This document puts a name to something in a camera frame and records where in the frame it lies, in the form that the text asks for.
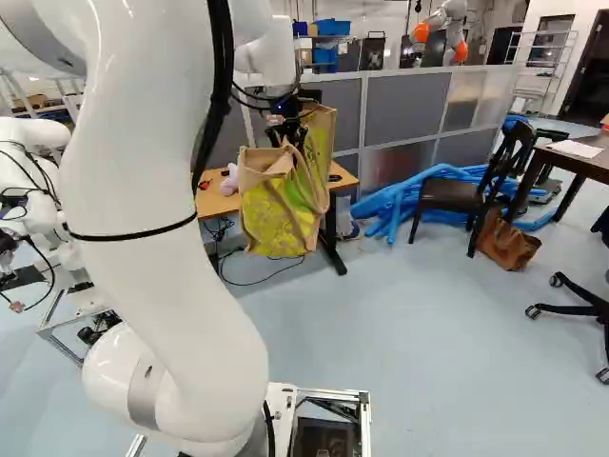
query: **yellow tote bag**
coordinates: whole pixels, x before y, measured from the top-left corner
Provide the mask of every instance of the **yellow tote bag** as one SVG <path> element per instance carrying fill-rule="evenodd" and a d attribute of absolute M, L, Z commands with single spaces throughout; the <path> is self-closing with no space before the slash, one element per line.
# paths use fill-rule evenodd
<path fill-rule="evenodd" d="M 281 148 L 242 148 L 239 154 L 248 252 L 288 257 L 317 247 L 320 221 L 329 208 L 336 110 L 317 107 L 302 124 L 308 129 L 304 154 L 287 142 Z"/>

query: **blue storage bin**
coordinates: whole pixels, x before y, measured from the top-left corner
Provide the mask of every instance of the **blue storage bin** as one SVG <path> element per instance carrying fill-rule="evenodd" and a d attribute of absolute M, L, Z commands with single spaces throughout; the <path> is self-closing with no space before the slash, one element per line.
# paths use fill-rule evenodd
<path fill-rule="evenodd" d="M 336 19 L 320 19 L 314 21 L 313 24 L 317 25 L 318 33 L 320 35 L 336 35 Z"/>
<path fill-rule="evenodd" d="M 335 21 L 334 22 L 334 34 L 335 35 L 348 35 L 351 33 L 351 21 Z"/>
<path fill-rule="evenodd" d="M 333 61 L 331 59 L 331 50 L 313 50 L 313 63 L 314 64 L 330 64 Z"/>
<path fill-rule="evenodd" d="M 327 61 L 332 64 L 338 63 L 338 61 L 339 61 L 338 48 L 332 48 L 331 50 L 327 50 Z"/>
<path fill-rule="evenodd" d="M 306 22 L 292 22 L 294 36 L 306 36 L 308 33 Z"/>

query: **wooden desk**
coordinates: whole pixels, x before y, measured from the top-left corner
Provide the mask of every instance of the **wooden desk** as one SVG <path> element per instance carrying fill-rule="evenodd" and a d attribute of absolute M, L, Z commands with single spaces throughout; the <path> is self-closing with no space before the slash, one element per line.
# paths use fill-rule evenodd
<path fill-rule="evenodd" d="M 535 147 L 535 152 L 531 163 L 522 177 L 518 192 L 512 200 L 505 220 L 509 223 L 514 221 L 518 209 L 524 205 L 529 192 L 535 186 L 535 182 L 540 175 L 543 166 L 553 165 L 559 169 L 566 169 L 576 173 L 573 183 L 564 194 L 556 214 L 552 218 L 558 222 L 567 211 L 573 199 L 578 194 L 586 178 L 593 179 L 603 184 L 609 185 L 609 135 L 600 133 L 597 136 L 586 136 L 583 138 L 572 138 L 573 141 L 595 148 L 603 148 L 603 151 L 592 159 L 586 159 L 577 155 L 567 154 L 548 148 L 547 146 Z"/>
<path fill-rule="evenodd" d="M 220 183 L 226 178 L 222 176 L 223 169 L 207 169 L 203 173 L 202 181 L 211 180 L 207 190 L 198 190 L 195 197 L 195 205 L 197 207 L 197 215 L 199 220 L 212 219 L 214 217 L 226 216 L 227 214 L 237 212 L 241 207 L 241 199 L 239 193 L 235 192 L 229 197 L 224 197 L 220 192 Z M 342 176 L 341 181 L 328 183 L 330 188 L 330 208 L 325 214 L 325 230 L 320 230 L 319 241 L 327 254 L 328 260 L 332 263 L 336 272 L 343 276 L 346 274 L 346 266 L 343 259 L 336 251 L 336 192 L 335 190 L 350 189 L 358 186 L 360 180 L 341 167 L 336 162 L 332 161 L 330 165 L 330 174 L 338 174 Z M 212 265 L 218 267 L 217 253 L 209 256 Z"/>

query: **orange robot part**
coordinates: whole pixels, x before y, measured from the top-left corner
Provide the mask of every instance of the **orange robot part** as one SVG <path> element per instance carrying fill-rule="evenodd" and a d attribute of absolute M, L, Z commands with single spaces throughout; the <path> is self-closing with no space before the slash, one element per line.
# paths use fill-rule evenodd
<path fill-rule="evenodd" d="M 467 43 L 461 41 L 459 45 L 455 48 L 455 61 L 456 62 L 465 62 L 467 60 L 467 55 L 469 50 L 467 48 Z"/>
<path fill-rule="evenodd" d="M 430 26 L 429 24 L 425 23 L 425 22 L 421 22 L 416 28 L 415 28 L 415 39 L 419 42 L 419 43 L 427 43 L 427 39 L 429 38 L 429 33 L 431 32 Z"/>

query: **brown leather bag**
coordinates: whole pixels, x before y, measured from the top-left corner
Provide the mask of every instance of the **brown leather bag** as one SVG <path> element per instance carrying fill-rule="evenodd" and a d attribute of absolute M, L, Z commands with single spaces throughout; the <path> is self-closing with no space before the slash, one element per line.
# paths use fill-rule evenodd
<path fill-rule="evenodd" d="M 519 271 L 541 247 L 541 240 L 505 222 L 501 210 L 494 208 L 486 215 L 477 246 L 506 271 Z"/>

